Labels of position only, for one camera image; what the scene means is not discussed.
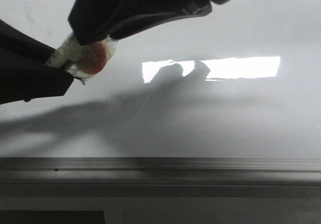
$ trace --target white surface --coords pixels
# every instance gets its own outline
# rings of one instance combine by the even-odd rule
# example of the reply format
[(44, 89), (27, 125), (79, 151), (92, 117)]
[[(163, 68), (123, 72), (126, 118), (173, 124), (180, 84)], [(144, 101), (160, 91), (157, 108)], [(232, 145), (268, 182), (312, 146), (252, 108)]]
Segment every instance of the white surface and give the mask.
[[(1, 19), (50, 46), (71, 31), (74, 0), (1, 1)], [(1, 105), (0, 155), (321, 158), (320, 6), (232, 0), (121, 40), (86, 86)], [(143, 83), (144, 62), (274, 56), (276, 77), (207, 82), (173, 65)]]

